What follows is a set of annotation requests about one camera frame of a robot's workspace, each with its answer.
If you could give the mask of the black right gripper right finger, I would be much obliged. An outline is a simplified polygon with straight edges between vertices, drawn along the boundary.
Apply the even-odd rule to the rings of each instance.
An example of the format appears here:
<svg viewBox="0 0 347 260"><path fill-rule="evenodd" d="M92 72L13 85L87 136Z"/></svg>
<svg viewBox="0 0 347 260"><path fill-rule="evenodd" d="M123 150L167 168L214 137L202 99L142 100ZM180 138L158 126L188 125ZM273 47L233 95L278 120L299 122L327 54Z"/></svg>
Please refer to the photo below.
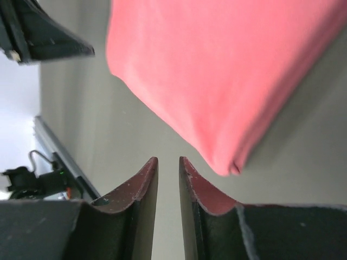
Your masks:
<svg viewBox="0 0 347 260"><path fill-rule="evenodd" d="M243 204L179 159L186 259L346 259L346 207Z"/></svg>

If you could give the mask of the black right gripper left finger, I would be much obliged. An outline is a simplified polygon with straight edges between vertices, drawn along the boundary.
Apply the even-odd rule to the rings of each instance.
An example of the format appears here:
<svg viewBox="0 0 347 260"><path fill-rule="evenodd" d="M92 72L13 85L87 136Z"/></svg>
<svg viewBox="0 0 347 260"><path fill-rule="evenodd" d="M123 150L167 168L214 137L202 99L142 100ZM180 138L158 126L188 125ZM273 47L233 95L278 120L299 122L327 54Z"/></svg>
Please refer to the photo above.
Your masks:
<svg viewBox="0 0 347 260"><path fill-rule="evenodd" d="M150 259L158 160L92 203L1 201L1 259Z"/></svg>

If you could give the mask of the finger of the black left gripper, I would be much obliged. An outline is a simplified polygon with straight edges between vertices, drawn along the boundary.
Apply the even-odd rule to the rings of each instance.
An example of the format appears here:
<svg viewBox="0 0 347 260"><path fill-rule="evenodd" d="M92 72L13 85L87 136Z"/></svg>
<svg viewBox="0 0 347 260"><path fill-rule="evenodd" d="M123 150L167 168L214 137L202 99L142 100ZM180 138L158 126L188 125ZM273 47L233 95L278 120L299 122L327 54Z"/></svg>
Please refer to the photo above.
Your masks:
<svg viewBox="0 0 347 260"><path fill-rule="evenodd" d="M95 51L55 22L38 1L1 1L1 52L19 64L94 56Z"/></svg>

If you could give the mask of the coral red t shirt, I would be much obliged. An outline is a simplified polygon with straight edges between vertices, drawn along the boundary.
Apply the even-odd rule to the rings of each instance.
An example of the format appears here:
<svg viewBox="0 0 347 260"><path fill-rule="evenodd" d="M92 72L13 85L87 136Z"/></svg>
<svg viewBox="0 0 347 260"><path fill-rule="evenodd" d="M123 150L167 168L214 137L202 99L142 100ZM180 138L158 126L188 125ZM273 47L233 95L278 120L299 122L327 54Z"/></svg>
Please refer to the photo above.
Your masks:
<svg viewBox="0 0 347 260"><path fill-rule="evenodd" d="M227 176L345 25L346 1L113 1L106 58Z"/></svg>

